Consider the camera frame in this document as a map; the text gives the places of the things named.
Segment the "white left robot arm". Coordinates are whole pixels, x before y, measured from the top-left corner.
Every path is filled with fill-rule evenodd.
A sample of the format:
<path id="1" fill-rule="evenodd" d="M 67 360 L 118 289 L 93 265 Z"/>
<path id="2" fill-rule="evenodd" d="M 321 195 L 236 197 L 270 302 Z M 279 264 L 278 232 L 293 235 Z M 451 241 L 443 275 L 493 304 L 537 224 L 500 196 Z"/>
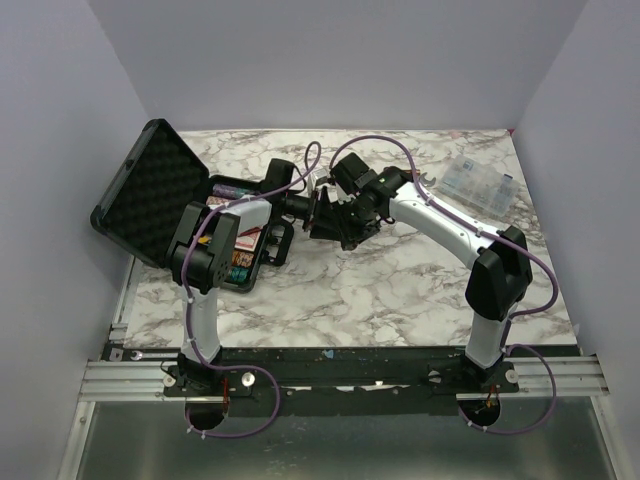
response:
<path id="1" fill-rule="evenodd" d="M 201 395 L 214 393 L 222 380 L 213 364 L 221 351 L 217 296 L 232 270 L 237 238 L 264 231 L 286 214 L 292 187 L 308 172 L 294 177 L 295 165 L 273 159 L 265 178 L 247 193 L 217 205 L 192 201 L 184 209 L 167 251 L 166 266 L 183 289 L 184 339 L 181 354 L 195 362 L 187 382 Z"/>

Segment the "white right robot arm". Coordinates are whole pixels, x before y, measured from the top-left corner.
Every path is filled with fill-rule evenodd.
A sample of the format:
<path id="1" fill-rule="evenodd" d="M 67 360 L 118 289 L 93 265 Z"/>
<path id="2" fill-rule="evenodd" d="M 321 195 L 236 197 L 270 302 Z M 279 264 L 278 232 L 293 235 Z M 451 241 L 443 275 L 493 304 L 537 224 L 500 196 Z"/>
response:
<path id="1" fill-rule="evenodd" d="M 334 184 L 345 195 L 346 219 L 353 223 L 378 216 L 406 224 L 445 248 L 470 270 L 465 298 L 473 311 L 460 379 L 480 392 L 496 380 L 496 365 L 506 340 L 507 317 L 523 299 L 531 281 L 522 231 L 498 230 L 462 212 L 445 215 L 436 201 L 420 194 L 412 175 L 397 167 L 376 173 L 355 154 L 330 169 Z"/>

